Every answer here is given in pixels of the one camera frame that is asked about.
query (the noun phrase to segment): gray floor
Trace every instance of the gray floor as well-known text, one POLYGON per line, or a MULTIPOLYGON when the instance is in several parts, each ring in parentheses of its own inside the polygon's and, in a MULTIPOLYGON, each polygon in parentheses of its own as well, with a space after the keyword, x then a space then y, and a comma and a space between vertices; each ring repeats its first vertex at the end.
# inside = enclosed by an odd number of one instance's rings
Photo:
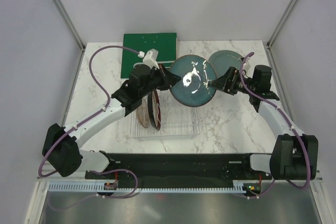
MULTIPOLYGON (((54 207, 65 207, 89 193, 49 193, 54 207)), ((149 194, 129 199, 91 198, 64 212, 45 207, 41 224, 119 223, 321 223, 310 190, 275 184, 260 199, 229 194, 149 194)))

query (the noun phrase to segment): blue plate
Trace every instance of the blue plate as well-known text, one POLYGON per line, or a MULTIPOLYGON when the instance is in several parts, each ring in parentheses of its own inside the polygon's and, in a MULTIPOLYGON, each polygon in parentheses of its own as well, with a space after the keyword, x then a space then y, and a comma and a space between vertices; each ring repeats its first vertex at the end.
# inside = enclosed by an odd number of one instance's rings
POLYGON ((214 97, 216 89, 208 83, 216 80, 217 76, 214 68, 204 58, 197 55, 182 56, 174 61, 170 72, 182 78, 170 89, 179 103, 189 107, 199 107, 214 97))
POLYGON ((240 69, 242 56, 230 50, 221 50, 212 54, 209 58, 209 63, 214 66, 218 77, 223 76, 229 67, 240 69))

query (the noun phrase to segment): green cutting board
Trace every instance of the green cutting board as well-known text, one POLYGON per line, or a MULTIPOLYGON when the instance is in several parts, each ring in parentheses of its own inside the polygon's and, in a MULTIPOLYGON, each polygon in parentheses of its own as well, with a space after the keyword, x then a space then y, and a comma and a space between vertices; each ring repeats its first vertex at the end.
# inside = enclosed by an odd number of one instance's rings
MULTIPOLYGON (((136 51, 146 53, 150 49, 156 49, 159 54, 156 61, 176 60, 176 33, 158 34, 124 34, 124 47, 132 48, 136 51)), ((121 62, 121 78, 129 78, 134 64, 142 62, 142 59, 133 52, 123 50, 121 62)), ((164 63, 165 67, 170 67, 171 63, 164 63)))

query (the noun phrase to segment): white wall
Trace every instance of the white wall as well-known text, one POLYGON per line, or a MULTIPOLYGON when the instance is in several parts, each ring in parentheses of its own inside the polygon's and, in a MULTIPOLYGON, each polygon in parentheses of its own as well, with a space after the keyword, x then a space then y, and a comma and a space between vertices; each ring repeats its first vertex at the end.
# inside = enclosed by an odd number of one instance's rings
POLYGON ((268 40, 290 0, 61 0, 82 40, 176 31, 179 40, 268 40))
POLYGON ((22 223, 80 50, 51 0, 0 0, 0 223, 22 223))
POLYGON ((336 0, 299 0, 273 52, 296 123, 319 140, 336 212, 336 0))

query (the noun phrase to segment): marble countertop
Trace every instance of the marble countertop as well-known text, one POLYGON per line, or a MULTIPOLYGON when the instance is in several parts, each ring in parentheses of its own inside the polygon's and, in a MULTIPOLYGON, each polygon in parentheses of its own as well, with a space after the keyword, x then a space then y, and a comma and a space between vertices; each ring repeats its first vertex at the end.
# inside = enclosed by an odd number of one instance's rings
MULTIPOLYGON (((219 50, 232 50, 242 56, 254 51, 249 60, 248 76, 255 65, 268 65, 262 41, 179 41, 178 57, 196 54, 208 59, 219 50)), ((92 80, 89 59, 99 48, 122 45, 121 42, 88 43, 72 96, 66 123, 71 123, 96 109, 106 100, 104 93, 92 80)), ((92 63, 100 83, 114 93, 123 82, 120 79, 121 49, 106 49, 98 53, 92 63)), ((276 92, 274 82, 272 91, 276 92)), ((183 139, 133 138, 130 132, 131 115, 104 128, 90 139, 84 150, 103 150, 114 153, 271 153, 276 141, 264 119, 255 112, 248 95, 235 96, 216 92, 213 99, 199 107, 201 132, 183 139)))

